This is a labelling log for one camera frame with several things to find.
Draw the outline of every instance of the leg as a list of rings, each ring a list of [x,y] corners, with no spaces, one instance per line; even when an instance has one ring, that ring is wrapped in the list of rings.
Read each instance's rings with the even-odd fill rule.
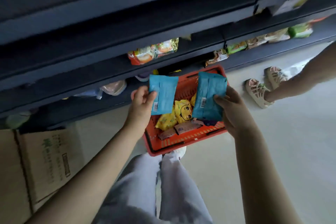
[[[164,155],[161,164],[160,219],[178,223],[212,223],[201,194],[179,161],[176,151]]]
[[[162,156],[134,157],[105,198],[94,223],[142,223],[156,219],[156,183]]]
[[[310,60],[299,74],[288,81],[281,82],[275,90],[265,92],[264,99],[267,102],[274,102],[279,99],[301,95],[318,83],[333,78],[336,78],[336,43],[332,43]]]

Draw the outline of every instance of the sandal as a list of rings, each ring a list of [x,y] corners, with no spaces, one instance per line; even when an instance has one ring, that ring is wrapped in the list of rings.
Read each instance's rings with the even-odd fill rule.
[[[264,99],[265,91],[269,91],[265,84],[259,83],[256,79],[249,79],[246,81],[245,87],[250,96],[262,109],[266,109],[270,105],[274,104],[274,102],[270,103]]]
[[[272,84],[273,90],[279,87],[280,82],[287,81],[288,76],[285,75],[278,67],[269,67],[265,69],[268,80]]]

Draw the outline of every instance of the person's left hand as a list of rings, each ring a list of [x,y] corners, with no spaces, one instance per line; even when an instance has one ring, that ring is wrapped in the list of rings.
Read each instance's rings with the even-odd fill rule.
[[[149,123],[156,95],[155,91],[149,94],[147,86],[138,88],[134,95],[124,127],[136,132],[138,138],[145,132],[145,128]]]

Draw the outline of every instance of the white tile floor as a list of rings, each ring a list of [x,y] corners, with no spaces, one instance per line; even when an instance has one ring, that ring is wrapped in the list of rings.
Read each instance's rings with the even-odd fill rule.
[[[266,110],[244,92],[243,82],[262,79],[263,69],[272,65],[296,67],[326,46],[316,45],[227,74],[261,128],[281,180],[305,224],[336,222],[336,80],[280,100]],[[128,107],[122,107],[72,125],[81,139],[86,162],[120,129],[127,111]],[[132,155],[143,152],[145,147],[139,141]],[[244,223],[235,146],[228,133],[189,146],[182,163],[215,223]]]

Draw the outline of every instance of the yellow snack bag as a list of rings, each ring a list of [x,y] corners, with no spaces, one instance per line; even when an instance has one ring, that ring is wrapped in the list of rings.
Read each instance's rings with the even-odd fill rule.
[[[191,120],[191,104],[188,100],[175,100],[175,114],[179,124]]]
[[[192,96],[191,100],[190,100],[190,103],[192,106],[195,106],[195,101],[196,101],[196,93],[195,95]]]
[[[176,124],[177,124],[177,119],[175,115],[175,106],[173,105],[173,109],[171,113],[165,113],[161,115],[155,127],[163,131],[166,131],[170,128],[173,128]]]

